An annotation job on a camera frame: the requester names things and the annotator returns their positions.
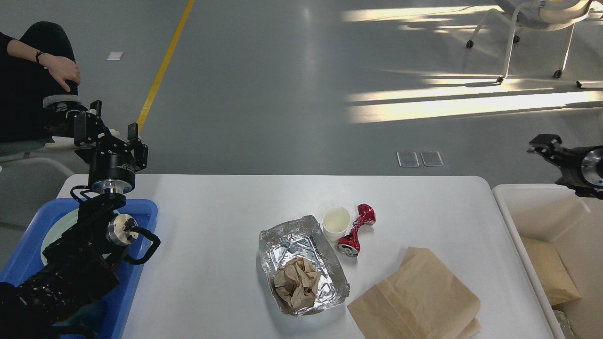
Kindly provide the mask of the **seated person's hand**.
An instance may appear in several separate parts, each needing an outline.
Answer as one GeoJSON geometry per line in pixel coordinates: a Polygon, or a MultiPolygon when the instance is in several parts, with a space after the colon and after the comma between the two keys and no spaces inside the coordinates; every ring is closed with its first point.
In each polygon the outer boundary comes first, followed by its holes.
{"type": "Polygon", "coordinates": [[[81,83],[80,69],[73,60],[65,56],[54,56],[48,53],[40,54],[37,56],[37,60],[66,92],[72,91],[70,83],[75,85],[81,83]]]}

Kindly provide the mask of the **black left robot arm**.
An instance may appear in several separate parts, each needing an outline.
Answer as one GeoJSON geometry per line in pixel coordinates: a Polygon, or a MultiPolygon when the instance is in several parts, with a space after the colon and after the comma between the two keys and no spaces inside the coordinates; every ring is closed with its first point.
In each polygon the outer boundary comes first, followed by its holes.
{"type": "Polygon", "coordinates": [[[89,164],[88,184],[70,193],[78,202],[77,221],[48,245],[47,264],[18,286],[1,284],[3,339],[58,339],[63,335],[95,337],[85,325],[58,326],[82,307],[101,300],[119,285],[123,262],[146,263],[160,245],[133,217],[117,214],[135,175],[147,167],[148,146],[138,124],[128,126],[127,140],[114,137],[101,118],[101,101],[74,118],[76,153],[89,164]]]}

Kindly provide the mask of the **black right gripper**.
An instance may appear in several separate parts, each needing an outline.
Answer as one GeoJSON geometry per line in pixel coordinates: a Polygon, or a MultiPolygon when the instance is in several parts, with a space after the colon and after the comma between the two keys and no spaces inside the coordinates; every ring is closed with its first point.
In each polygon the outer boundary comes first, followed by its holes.
{"type": "Polygon", "coordinates": [[[556,180],[557,185],[568,187],[579,197],[603,197],[602,146],[565,148],[559,135],[554,134],[539,134],[529,145],[527,153],[559,165],[562,176],[556,180]]]}

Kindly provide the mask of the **seated person's forearm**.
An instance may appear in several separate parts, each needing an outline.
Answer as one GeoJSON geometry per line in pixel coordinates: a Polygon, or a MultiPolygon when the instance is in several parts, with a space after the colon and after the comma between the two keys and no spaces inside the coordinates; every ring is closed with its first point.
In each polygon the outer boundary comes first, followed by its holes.
{"type": "Polygon", "coordinates": [[[40,64],[39,58],[43,54],[42,51],[30,47],[30,45],[19,40],[9,41],[7,44],[7,53],[11,57],[28,60],[30,62],[35,62],[36,64],[40,64]]]}

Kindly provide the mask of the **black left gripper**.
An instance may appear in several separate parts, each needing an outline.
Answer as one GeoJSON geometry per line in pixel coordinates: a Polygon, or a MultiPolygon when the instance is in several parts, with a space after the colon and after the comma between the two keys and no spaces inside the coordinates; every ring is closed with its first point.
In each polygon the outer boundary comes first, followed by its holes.
{"type": "Polygon", "coordinates": [[[73,143],[76,147],[90,147],[93,152],[90,162],[88,186],[98,194],[127,194],[135,189],[135,172],[147,168],[148,146],[139,137],[139,125],[134,122],[127,127],[127,141],[115,137],[102,118],[102,101],[97,99],[90,109],[73,119],[73,143]]]}

